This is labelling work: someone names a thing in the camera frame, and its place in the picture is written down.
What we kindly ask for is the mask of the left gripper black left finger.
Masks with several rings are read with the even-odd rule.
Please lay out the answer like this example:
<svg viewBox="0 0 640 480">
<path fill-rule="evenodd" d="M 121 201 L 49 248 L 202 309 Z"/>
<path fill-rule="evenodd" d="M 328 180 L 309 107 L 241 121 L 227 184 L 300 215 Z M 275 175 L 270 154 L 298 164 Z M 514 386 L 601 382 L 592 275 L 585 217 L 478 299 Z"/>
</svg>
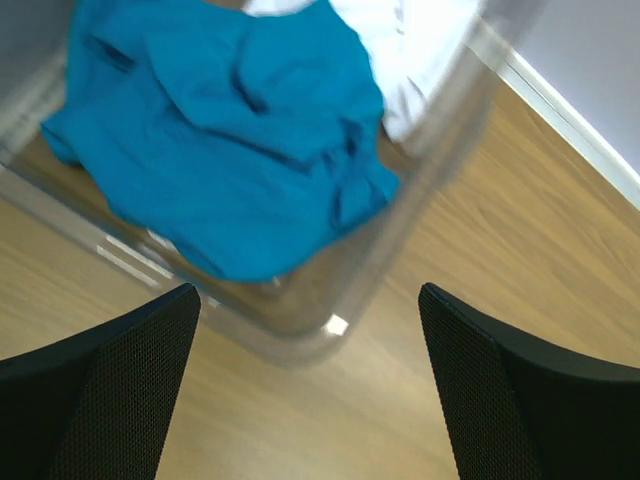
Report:
<svg viewBox="0 0 640 480">
<path fill-rule="evenodd" d="M 200 310 L 183 284 L 3 360 L 2 478 L 155 478 Z"/>
</svg>

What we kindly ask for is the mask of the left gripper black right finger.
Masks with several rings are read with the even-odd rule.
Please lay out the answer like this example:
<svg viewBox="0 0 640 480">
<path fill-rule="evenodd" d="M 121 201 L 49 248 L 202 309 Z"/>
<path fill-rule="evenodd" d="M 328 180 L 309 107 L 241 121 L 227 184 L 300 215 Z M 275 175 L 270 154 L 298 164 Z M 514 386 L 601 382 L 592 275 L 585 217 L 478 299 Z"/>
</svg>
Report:
<svg viewBox="0 0 640 480">
<path fill-rule="evenodd" d="M 550 343 L 433 283 L 418 303 L 460 478 L 638 478 L 638 369 Z"/>
</svg>

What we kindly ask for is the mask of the blue t shirt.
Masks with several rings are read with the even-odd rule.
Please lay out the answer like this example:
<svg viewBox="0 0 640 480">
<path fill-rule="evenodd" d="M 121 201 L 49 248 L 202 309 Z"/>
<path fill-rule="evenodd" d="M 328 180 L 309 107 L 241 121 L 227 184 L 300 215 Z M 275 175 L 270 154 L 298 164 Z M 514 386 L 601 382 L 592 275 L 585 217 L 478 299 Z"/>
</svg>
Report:
<svg viewBox="0 0 640 480">
<path fill-rule="evenodd" d="M 395 197 L 383 98 L 326 1 L 253 17 L 204 1 L 81 1 L 42 125 L 123 220 L 214 277 L 266 281 Z"/>
</svg>

